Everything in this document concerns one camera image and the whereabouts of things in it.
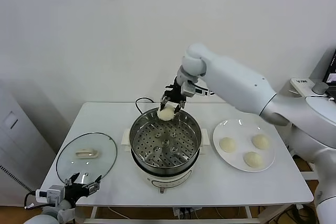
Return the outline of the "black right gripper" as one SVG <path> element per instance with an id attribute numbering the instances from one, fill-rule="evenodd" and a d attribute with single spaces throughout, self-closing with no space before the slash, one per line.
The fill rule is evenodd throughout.
<path id="1" fill-rule="evenodd" d="M 173 84 L 170 84 L 165 87 L 163 96 L 160 99 L 160 109 L 164 109 L 168 102 L 179 103 L 175 112 L 179 112 L 185 107 L 186 96 L 181 94 L 181 85 L 177 83 L 176 78 L 174 79 Z"/>

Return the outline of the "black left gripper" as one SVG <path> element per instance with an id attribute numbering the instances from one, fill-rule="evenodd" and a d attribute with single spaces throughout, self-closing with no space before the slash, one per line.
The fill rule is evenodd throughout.
<path id="1" fill-rule="evenodd" d="M 69 179 L 65 179 L 65 200 L 71 205 L 75 205 L 81 197 L 88 197 L 100 188 L 102 175 L 88 184 L 75 183 L 80 173 L 73 174 Z"/>

